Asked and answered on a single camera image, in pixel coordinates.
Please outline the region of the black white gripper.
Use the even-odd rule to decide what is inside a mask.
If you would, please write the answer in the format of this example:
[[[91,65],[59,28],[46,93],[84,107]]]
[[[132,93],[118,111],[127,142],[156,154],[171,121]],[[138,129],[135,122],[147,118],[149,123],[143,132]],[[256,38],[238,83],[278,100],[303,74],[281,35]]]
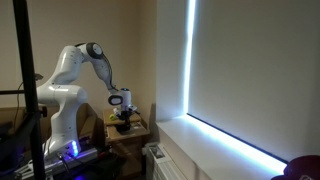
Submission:
[[[113,114],[117,117],[116,120],[128,121],[130,116],[137,112],[135,105],[124,106],[121,108],[114,108]]]

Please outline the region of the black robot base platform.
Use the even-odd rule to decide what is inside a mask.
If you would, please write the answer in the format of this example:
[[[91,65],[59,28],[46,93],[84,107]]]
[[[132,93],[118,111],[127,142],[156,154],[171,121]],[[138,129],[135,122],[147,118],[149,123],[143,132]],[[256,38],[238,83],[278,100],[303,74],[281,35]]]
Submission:
[[[61,174],[79,167],[80,165],[88,165],[90,161],[98,159],[98,149],[88,147],[84,150],[80,149],[75,141],[70,141],[60,150],[51,151],[51,144],[45,146],[44,156],[44,178],[53,178],[57,174]],[[30,160],[26,165],[18,168],[14,172],[16,180],[35,180],[35,170],[33,161]]]

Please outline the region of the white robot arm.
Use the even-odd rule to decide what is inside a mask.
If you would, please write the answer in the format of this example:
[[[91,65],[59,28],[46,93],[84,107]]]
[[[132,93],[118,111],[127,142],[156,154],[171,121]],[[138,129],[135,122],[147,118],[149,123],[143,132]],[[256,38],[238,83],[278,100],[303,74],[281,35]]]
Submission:
[[[57,153],[70,153],[77,156],[81,152],[76,129],[76,115],[81,104],[87,100],[87,92],[72,85],[85,62],[90,62],[97,77],[104,82],[109,91],[108,103],[119,105],[115,115],[124,120],[121,126],[129,128],[129,117],[137,110],[131,103],[131,92],[127,88],[118,90],[112,83],[112,68],[101,46],[97,43],[82,43],[63,48],[52,76],[37,88],[40,104],[58,104],[59,111],[51,117],[51,137],[44,145],[44,157],[55,158]]]

